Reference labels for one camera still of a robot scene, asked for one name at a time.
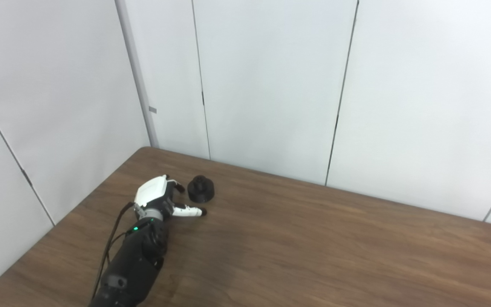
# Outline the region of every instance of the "black cylindrical object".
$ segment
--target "black cylindrical object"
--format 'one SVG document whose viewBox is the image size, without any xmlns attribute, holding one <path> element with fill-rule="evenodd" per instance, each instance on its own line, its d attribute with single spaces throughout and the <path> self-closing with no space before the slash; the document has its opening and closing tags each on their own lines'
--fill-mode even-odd
<svg viewBox="0 0 491 307">
<path fill-rule="evenodd" d="M 213 181 L 205 176 L 198 175 L 187 186 L 189 198 L 195 203 L 209 202 L 215 195 Z"/>
</svg>

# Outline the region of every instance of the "brown wood grain surface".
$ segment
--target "brown wood grain surface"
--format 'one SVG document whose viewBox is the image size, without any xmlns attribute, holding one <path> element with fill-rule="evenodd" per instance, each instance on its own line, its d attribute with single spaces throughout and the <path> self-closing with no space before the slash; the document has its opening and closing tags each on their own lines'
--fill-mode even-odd
<svg viewBox="0 0 491 307">
<path fill-rule="evenodd" d="M 142 306 L 491 307 L 490 224 L 154 148 L 1 276 L 0 307 L 87 306 L 115 217 L 162 174 L 206 175 L 216 196 L 207 216 L 169 222 Z M 133 222 L 129 212 L 120 229 Z"/>
</svg>

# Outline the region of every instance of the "door hinge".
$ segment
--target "door hinge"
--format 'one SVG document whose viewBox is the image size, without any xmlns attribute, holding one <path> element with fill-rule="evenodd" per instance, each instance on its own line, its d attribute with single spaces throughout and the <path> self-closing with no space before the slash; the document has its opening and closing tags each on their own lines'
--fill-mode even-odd
<svg viewBox="0 0 491 307">
<path fill-rule="evenodd" d="M 28 174 L 26 174 L 26 171 L 24 171 L 24 169 L 22 169 L 22 168 L 20 169 L 20 171 L 22 171 L 22 175 L 24 175 L 26 181 L 28 181 L 29 186 L 31 186 L 33 188 L 32 181 L 29 179 Z"/>
</svg>

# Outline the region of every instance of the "white robotic hand casing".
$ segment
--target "white robotic hand casing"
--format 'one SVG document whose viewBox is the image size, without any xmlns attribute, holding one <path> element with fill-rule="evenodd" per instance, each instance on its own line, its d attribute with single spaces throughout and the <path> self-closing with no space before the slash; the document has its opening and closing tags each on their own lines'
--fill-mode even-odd
<svg viewBox="0 0 491 307">
<path fill-rule="evenodd" d="M 145 182 L 138 188 L 136 199 L 134 202 L 140 207 L 145 207 L 148 202 L 156 200 L 156 198 L 164 196 L 168 181 L 166 175 L 158 176 Z"/>
<path fill-rule="evenodd" d="M 144 208 L 148 202 L 156 200 L 164 196 L 166 193 L 166 187 L 168 186 L 168 181 L 173 181 L 179 184 L 175 180 L 168 180 L 166 175 L 155 177 L 148 182 L 145 182 L 142 186 L 138 188 L 136 198 L 134 202 Z M 173 206 L 173 216 L 203 216 L 206 214 L 206 209 L 201 209 L 197 207 L 189 207 L 187 205 Z"/>
</svg>

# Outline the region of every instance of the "black robotic forearm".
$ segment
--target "black robotic forearm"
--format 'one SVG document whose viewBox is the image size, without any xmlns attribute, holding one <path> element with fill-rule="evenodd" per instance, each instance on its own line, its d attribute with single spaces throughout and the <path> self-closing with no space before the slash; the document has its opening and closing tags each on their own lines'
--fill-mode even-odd
<svg viewBox="0 0 491 307">
<path fill-rule="evenodd" d="M 162 220 L 144 217 L 136 222 L 103 273 L 89 307 L 136 307 L 144 301 L 164 263 L 167 241 Z"/>
<path fill-rule="evenodd" d="M 153 178 L 138 189 L 135 202 L 121 210 L 105 247 L 89 307 L 136 307 L 144 301 L 164 264 L 168 246 L 168 230 L 164 221 L 172 216 L 207 214 L 203 208 L 175 204 L 174 189 L 185 192 L 179 182 L 170 180 L 167 175 Z M 118 222 L 132 206 L 138 221 L 126 231 L 121 248 L 100 278 Z"/>
</svg>

